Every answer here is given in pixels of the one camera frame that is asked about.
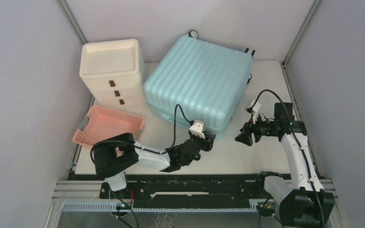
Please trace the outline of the light blue ribbed suitcase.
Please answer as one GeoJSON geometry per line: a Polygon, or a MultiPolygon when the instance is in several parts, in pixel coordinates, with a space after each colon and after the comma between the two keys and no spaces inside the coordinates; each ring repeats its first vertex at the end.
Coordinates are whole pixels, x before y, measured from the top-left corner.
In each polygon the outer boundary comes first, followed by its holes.
{"type": "Polygon", "coordinates": [[[188,127],[205,123],[220,140],[251,80],[254,50],[234,50],[182,35],[144,83],[153,115],[188,127]]]}

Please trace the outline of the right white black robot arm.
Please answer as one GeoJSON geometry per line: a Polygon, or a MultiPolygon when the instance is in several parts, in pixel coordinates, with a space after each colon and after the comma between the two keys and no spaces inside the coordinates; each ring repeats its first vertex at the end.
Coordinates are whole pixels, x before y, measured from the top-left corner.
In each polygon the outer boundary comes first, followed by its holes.
{"type": "Polygon", "coordinates": [[[277,203],[278,219],[283,226],[323,228],[335,205],[334,195],[327,192],[314,169],[308,147],[305,124],[295,120],[292,103],[275,103],[274,118],[263,120],[259,102],[250,101],[245,110],[251,118],[235,141],[252,146],[261,137],[276,137],[288,160],[291,185],[272,171],[262,171],[256,181],[256,193],[277,203]]]}

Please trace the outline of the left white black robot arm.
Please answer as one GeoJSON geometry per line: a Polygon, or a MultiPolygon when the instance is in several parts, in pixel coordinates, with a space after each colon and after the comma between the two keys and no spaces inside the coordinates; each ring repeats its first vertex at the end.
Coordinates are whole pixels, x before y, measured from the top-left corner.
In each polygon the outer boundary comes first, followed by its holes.
{"type": "Polygon", "coordinates": [[[140,165],[160,172],[178,171],[192,161],[198,161],[200,151],[209,152],[216,138],[208,131],[203,137],[193,133],[189,136],[182,144],[158,150],[135,141],[131,133],[123,133],[94,144],[90,158],[95,165],[96,176],[105,180],[114,195],[124,198],[130,190],[125,174],[129,167],[140,165]]]}

